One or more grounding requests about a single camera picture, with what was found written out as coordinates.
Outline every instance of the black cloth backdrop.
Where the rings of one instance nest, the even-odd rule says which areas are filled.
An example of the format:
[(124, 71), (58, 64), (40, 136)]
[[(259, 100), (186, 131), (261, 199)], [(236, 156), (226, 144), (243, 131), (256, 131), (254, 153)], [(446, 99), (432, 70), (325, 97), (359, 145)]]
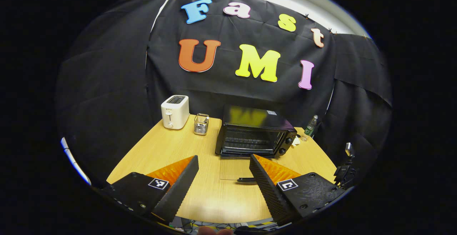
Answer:
[[(194, 1), (169, 0), (150, 32), (165, 0), (120, 0), (88, 26), (62, 64), (59, 126), (95, 186), (161, 120), (161, 103), (176, 94), (189, 96), (191, 114), (215, 118), (222, 118), (224, 104), (278, 111), (301, 127), (317, 114), (315, 140), (331, 160), (340, 164), (344, 144), (351, 141), (367, 170), (382, 148), (392, 110), (387, 66), (371, 39), (334, 35), (312, 19), (264, 0), (212, 0), (206, 19), (188, 25), (181, 6)], [(250, 18), (225, 14), (229, 2), (249, 5)], [(279, 28), (280, 14), (295, 18), (294, 32)], [(324, 34), (324, 48), (315, 45), (311, 28)], [(205, 58), (205, 40), (221, 42), (208, 71), (187, 72), (179, 66), (182, 39), (199, 41), (196, 63)], [(268, 50), (281, 54), (277, 82), (235, 74), (241, 44), (253, 45), (260, 57)], [(301, 60), (315, 65), (311, 90), (298, 87)]]

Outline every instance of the toaster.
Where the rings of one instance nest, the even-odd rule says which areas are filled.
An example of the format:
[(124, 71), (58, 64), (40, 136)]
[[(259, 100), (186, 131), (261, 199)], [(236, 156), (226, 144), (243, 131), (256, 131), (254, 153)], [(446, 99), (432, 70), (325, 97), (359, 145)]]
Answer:
[(165, 128), (181, 129), (189, 118), (189, 97), (173, 95), (161, 105), (162, 120)]

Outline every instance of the toaster oven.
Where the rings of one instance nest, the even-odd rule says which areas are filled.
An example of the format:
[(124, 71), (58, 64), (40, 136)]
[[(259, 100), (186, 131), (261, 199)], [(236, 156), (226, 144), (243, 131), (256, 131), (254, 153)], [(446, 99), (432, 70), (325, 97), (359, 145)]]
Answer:
[(287, 152), (296, 135), (292, 124), (275, 111), (226, 105), (217, 135), (216, 154), (275, 158)]

